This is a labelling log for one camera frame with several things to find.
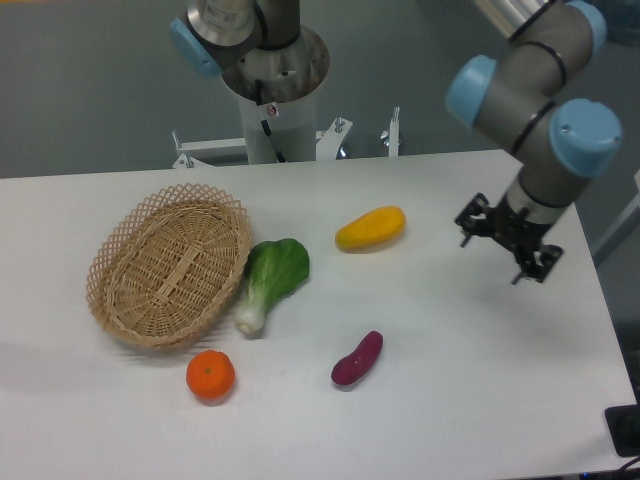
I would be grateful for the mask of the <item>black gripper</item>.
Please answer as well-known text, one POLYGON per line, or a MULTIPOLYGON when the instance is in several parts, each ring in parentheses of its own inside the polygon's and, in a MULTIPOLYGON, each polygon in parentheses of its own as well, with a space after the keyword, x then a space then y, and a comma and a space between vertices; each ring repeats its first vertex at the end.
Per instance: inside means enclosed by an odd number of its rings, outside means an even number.
POLYGON ((504 195, 492 208, 489 200, 478 192, 455 218, 460 228, 465 248, 473 237, 492 238, 514 254, 520 271, 511 280, 532 280, 543 283, 564 254, 557 245, 542 245, 542 238, 550 229, 549 224, 526 220, 520 211, 514 211, 504 195))

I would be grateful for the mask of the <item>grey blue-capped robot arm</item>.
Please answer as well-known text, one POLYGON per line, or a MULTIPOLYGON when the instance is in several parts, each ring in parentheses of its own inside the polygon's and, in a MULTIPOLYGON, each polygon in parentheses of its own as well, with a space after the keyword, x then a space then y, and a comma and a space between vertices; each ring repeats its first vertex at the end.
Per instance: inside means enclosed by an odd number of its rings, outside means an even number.
MULTIPOLYGON (((466 238, 510 251, 522 277, 543 282, 562 249, 543 239, 622 139, 617 116, 587 99, 555 94, 606 41, 599 10, 583 1, 481 1, 511 53, 483 55, 457 73, 448 110, 521 163, 500 202, 477 194, 457 217, 466 238)), ((236 96, 251 163, 334 160, 336 129, 316 133, 315 96, 329 71, 324 41, 300 20, 296 1, 192 1, 170 25, 171 40, 199 75, 236 96)))

